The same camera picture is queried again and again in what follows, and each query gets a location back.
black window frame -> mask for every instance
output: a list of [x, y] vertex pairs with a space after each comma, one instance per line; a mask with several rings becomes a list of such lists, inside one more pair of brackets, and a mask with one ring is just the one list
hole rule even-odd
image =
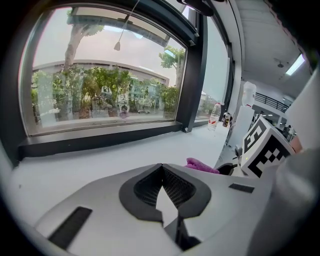
[[[6, 120], [0, 127], [0, 139], [13, 166], [17, 166], [24, 157], [39, 157], [107, 147], [181, 130], [191, 132], [192, 128], [196, 126], [195, 117], [207, 63], [207, 17], [195, 12], [194, 28], [191, 22], [169, 3], [163, 0], [140, 0], [135, 13], [157, 23], [188, 46], [175, 121], [91, 128], [37, 137], [29, 137], [27, 134], [22, 119], [23, 112], [27, 109], [23, 109], [23, 102], [20, 103], [20, 86], [18, 84], [19, 72], [22, 83], [23, 79], [31, 79], [31, 77], [23, 75], [28, 72], [28, 68], [20, 70], [20, 65], [30, 34], [35, 33], [33, 37], [30, 37], [30, 43], [42, 34], [39, 29], [34, 30], [35, 24], [39, 23], [38, 25], [44, 28], [53, 9], [72, 6], [72, 4], [88, 4], [88, 6], [100, 8], [107, 5], [131, 11], [135, 3], [136, 1], [126, 0], [53, 0], [50, 2], [40, 1], [25, 8], [24, 20], [17, 24], [15, 30], [11, 31], [12, 41], [7, 45], [7, 49], [4, 49], [6, 55], [0, 67], [0, 119]], [[175, 23], [170, 22], [173, 17], [175, 17]], [[33, 59], [33, 53], [26, 51], [24, 58]]]

sky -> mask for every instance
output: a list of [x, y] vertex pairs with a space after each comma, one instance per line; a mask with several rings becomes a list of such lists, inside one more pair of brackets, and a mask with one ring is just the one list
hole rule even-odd
[[[34, 67], [64, 61], [72, 29], [72, 25], [67, 24], [68, 10], [71, 8], [57, 9], [46, 25], [34, 56]], [[82, 38], [75, 54], [75, 60], [102, 60], [144, 67], [169, 78], [170, 86], [175, 84], [175, 68], [161, 66], [159, 53], [164, 52], [163, 46], [139, 34], [125, 30], [120, 41], [120, 51], [114, 50], [121, 32], [120, 28], [105, 26], [103, 31]], [[181, 47], [172, 38], [170, 38], [168, 45], [175, 48]]]

white pillar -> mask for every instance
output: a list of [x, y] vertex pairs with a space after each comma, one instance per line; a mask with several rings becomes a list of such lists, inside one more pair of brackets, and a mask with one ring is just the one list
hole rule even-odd
[[280, 128], [281, 120], [282, 120], [282, 117], [281, 117], [281, 116], [279, 116], [278, 123], [276, 124], [276, 126], [275, 126], [275, 127]]

glass pane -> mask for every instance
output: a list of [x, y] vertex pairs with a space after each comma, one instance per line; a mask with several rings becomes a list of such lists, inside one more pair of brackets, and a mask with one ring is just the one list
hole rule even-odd
[[102, 8], [55, 10], [22, 88], [31, 93], [33, 117], [24, 117], [35, 121], [31, 135], [174, 120], [186, 49], [136, 17], [125, 25], [127, 17]]
[[228, 83], [228, 54], [219, 30], [208, 21], [208, 50], [201, 99], [195, 119], [208, 119], [217, 102], [224, 101]]

white countertop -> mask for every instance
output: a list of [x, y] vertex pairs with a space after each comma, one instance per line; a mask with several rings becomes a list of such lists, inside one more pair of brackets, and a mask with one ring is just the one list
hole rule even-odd
[[[53, 206], [103, 177], [156, 163], [185, 166], [186, 158], [214, 167], [228, 131], [219, 122], [215, 131], [204, 125], [189, 133], [172, 132], [104, 148], [25, 158], [11, 175], [9, 200], [19, 217], [34, 226]], [[166, 208], [168, 213], [163, 193], [159, 194], [157, 209]], [[169, 209], [170, 220], [175, 211], [174, 207]], [[166, 213], [163, 215], [166, 225]]]

